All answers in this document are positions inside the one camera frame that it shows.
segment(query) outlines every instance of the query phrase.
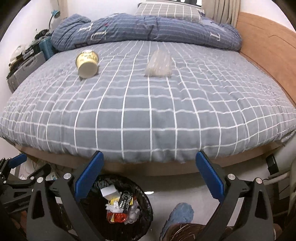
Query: foot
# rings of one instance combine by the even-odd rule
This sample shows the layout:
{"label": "foot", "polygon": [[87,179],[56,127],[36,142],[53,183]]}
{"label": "foot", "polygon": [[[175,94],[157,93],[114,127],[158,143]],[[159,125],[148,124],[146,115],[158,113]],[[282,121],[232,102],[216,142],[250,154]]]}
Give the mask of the foot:
{"label": "foot", "polygon": [[164,236],[171,226],[176,226],[180,223],[191,223],[193,220],[194,211],[188,203],[179,203],[171,212],[169,219],[166,221],[163,230],[160,234],[159,240],[163,241]]}

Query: wooden headboard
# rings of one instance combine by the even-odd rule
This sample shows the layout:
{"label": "wooden headboard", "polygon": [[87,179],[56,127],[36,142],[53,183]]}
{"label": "wooden headboard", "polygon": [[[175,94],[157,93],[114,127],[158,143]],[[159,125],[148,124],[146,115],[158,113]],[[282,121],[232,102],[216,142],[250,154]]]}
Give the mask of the wooden headboard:
{"label": "wooden headboard", "polygon": [[296,102],[296,33],[267,18],[240,12],[237,20],[243,55],[271,76]]}

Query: wall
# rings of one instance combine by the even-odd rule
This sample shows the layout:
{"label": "wall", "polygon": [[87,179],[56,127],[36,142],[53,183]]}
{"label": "wall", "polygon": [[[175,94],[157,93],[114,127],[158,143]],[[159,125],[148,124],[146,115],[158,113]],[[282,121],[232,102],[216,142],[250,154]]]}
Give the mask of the wall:
{"label": "wall", "polygon": [[288,18],[272,0],[241,0],[240,10],[268,18],[296,32]]}
{"label": "wall", "polygon": [[[17,14],[0,42],[0,112],[2,112],[11,92],[7,85],[6,76],[9,73],[11,54],[20,44],[34,40],[37,31],[48,28],[51,17],[51,4],[48,0],[31,0]],[[5,140],[0,138],[0,158],[12,157],[19,152]]]}
{"label": "wall", "polygon": [[78,13],[92,21],[109,16],[113,13],[125,12],[134,14],[138,3],[144,0],[68,0],[69,16]]}

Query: trash can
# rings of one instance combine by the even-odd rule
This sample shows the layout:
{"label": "trash can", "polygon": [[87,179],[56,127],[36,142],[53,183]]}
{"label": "trash can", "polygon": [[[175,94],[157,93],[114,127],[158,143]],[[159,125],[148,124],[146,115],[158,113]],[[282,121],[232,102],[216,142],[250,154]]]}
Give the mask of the trash can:
{"label": "trash can", "polygon": [[[106,204],[108,201],[96,186],[98,181],[104,183],[102,187],[113,184],[119,192],[128,191],[136,196],[141,212],[135,223],[109,223],[107,221]],[[147,195],[136,183],[120,175],[99,175],[87,198],[81,200],[81,204],[100,234],[109,241],[137,241],[147,233],[153,220],[153,210]]]}

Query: red wrapper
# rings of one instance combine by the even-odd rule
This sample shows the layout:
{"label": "red wrapper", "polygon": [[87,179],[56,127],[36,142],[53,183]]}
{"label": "red wrapper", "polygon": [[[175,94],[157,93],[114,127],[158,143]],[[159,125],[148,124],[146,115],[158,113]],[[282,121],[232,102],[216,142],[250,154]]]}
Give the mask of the red wrapper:
{"label": "red wrapper", "polygon": [[107,221],[109,223],[124,223],[126,221],[127,214],[125,213],[112,213],[107,211]]}

